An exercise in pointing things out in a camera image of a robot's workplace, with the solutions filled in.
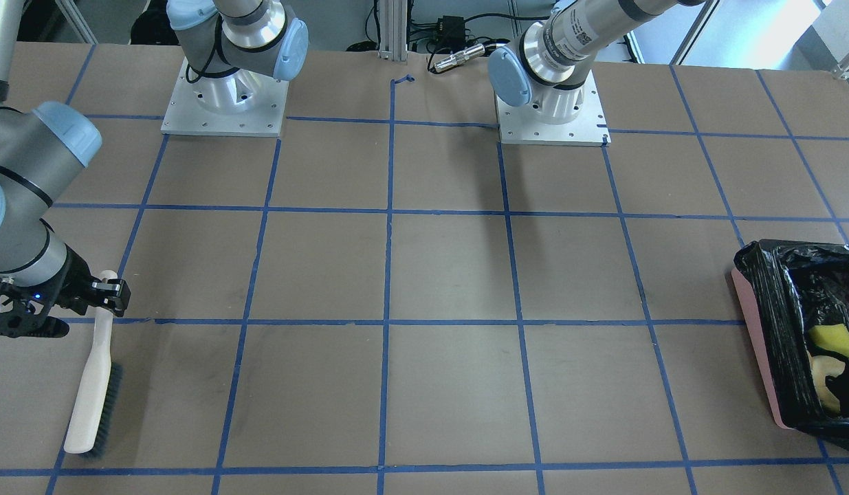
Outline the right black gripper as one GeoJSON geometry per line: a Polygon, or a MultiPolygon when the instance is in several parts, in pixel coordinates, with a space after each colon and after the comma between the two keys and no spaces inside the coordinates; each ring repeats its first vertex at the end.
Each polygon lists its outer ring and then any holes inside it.
{"type": "Polygon", "coordinates": [[[103,308],[117,318],[125,316],[128,310],[131,291],[126,280],[98,280],[92,276],[85,260],[70,247],[67,247],[67,257],[54,279],[54,294],[49,297],[54,306],[69,310],[103,308]]]}

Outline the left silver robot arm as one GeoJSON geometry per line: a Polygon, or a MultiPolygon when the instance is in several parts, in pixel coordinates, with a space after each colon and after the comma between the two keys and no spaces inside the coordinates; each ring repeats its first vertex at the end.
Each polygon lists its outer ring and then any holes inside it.
{"type": "Polygon", "coordinates": [[[494,93],[520,107],[534,100],[536,87],[572,87],[576,66],[679,4],[694,7],[701,1],[574,1],[490,54],[494,93]]]}

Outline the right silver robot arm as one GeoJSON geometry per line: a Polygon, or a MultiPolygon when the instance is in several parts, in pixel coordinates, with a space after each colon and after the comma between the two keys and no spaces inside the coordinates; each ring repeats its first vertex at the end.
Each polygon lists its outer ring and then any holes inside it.
{"type": "MultiPolygon", "coordinates": [[[[8,76],[23,4],[0,1],[0,308],[22,316],[54,306],[123,316],[130,289],[102,281],[42,219],[90,166],[102,135],[69,104],[28,112],[7,106],[8,76]]],[[[290,81],[304,65],[309,28],[280,1],[166,1],[164,16],[186,57],[186,82],[222,83],[240,72],[290,81]]]]}

